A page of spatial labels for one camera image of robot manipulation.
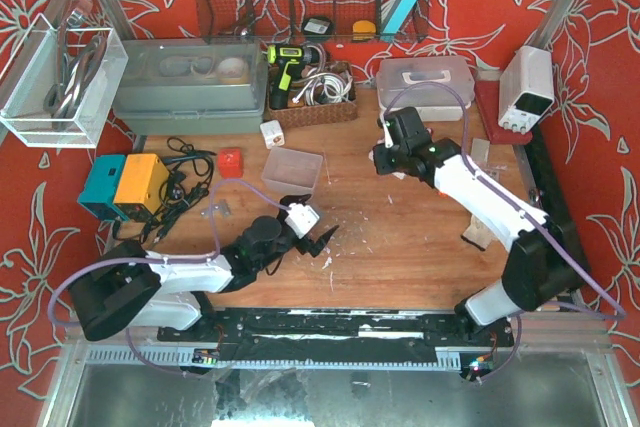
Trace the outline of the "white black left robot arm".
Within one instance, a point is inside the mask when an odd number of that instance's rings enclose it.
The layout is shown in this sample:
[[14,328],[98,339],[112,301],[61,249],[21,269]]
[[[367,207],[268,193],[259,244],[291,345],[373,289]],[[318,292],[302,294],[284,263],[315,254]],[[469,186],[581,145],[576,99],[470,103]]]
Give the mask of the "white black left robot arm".
[[290,250],[318,256],[338,229],[333,226],[318,239],[296,229],[285,214],[255,219],[211,261],[188,263],[184,258],[165,264],[156,252],[136,241],[125,241],[103,256],[105,260],[136,258],[136,263],[105,266],[70,283],[68,292],[85,338],[100,341],[127,328],[194,326],[211,309],[206,293],[238,291],[258,274],[279,262]]

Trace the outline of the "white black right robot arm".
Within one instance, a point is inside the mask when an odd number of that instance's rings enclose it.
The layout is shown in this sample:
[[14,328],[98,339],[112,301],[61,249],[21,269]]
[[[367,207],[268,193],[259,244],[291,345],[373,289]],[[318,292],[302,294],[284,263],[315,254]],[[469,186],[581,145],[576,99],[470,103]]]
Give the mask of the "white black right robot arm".
[[580,285],[578,273],[557,250],[564,245],[567,225],[509,192],[452,139],[434,140],[414,107],[382,114],[377,123],[384,135],[372,149],[379,175],[402,173],[454,199],[508,253],[499,280],[455,306],[465,337],[520,311],[534,311]]

